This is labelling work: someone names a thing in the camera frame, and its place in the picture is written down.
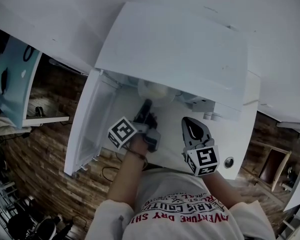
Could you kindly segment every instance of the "person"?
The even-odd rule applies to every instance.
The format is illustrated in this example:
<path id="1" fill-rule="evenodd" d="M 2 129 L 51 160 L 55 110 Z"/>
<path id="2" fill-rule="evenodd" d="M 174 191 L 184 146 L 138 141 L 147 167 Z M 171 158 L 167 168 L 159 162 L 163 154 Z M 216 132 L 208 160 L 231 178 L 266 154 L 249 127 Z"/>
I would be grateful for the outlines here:
<path id="1" fill-rule="evenodd" d="M 143 171 L 147 149 L 135 135 L 86 240 L 275 239 L 259 202 L 244 203 L 220 173 Z"/>

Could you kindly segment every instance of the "chair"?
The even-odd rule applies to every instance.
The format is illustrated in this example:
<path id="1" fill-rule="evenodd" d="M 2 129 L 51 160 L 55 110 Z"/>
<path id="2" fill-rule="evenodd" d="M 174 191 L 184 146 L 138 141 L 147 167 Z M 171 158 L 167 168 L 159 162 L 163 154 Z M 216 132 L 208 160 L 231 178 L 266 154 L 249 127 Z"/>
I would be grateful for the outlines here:
<path id="1" fill-rule="evenodd" d="M 269 152 L 259 175 L 255 175 L 244 167 L 241 168 L 260 183 L 259 187 L 266 187 L 266 189 L 268 187 L 273 192 L 292 152 L 256 140 L 250 140 L 250 143 L 269 149 Z"/>

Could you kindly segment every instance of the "wooden floor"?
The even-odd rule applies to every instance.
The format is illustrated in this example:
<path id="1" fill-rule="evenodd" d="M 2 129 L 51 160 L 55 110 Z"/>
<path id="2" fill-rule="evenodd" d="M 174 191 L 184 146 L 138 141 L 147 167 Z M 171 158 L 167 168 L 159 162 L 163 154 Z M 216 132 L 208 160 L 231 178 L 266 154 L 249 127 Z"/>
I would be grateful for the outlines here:
<path id="1" fill-rule="evenodd" d="M 59 104 L 62 113 L 70 115 L 73 120 L 76 107 L 86 81 L 86 77 L 52 66 L 42 66 L 38 70 L 44 73 L 36 77 L 36 87 L 48 85 L 47 94 Z M 101 174 L 103 167 L 119 167 L 120 162 L 107 150 L 103 150 L 98 162 L 92 161 L 87 171 L 79 171 L 72 177 L 66 175 L 64 163 L 71 124 L 45 124 L 36 128 L 28 138 L 16 138 L 2 145 L 11 177 L 16 182 L 22 195 L 31 195 L 40 204 L 47 215 L 62 214 L 64 218 L 74 220 L 75 226 L 69 235 L 74 239 L 84 239 L 98 205 L 105 199 L 110 182 Z M 252 139 L 271 144 L 278 148 L 292 150 L 291 161 L 300 166 L 300 138 L 289 129 L 277 128 L 276 122 L 258 113 Z M 264 151 L 250 145 L 243 165 L 258 172 L 262 164 Z M 116 170 L 107 170 L 107 177 L 113 178 Z M 247 202 L 259 200 L 271 225 L 277 234 L 282 220 L 291 215 L 281 212 L 271 199 L 251 184 L 252 179 L 240 171 L 236 179 L 237 190 Z M 280 187 L 276 195 L 286 199 L 287 192 Z"/>

